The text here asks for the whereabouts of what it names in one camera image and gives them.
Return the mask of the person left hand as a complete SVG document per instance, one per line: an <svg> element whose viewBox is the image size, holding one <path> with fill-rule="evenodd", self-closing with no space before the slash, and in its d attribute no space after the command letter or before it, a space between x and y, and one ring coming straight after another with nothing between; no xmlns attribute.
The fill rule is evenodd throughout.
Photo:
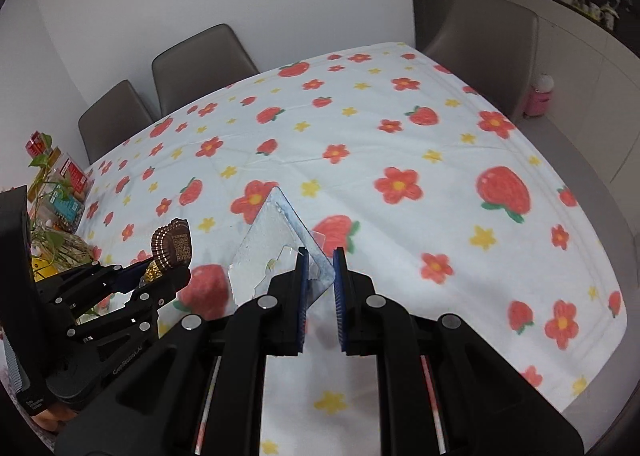
<svg viewBox="0 0 640 456"><path fill-rule="evenodd" d="M60 432L76 416L76 410L72 410L66 404L54 403L47 410L43 410L30 419L43 430Z"/></svg>

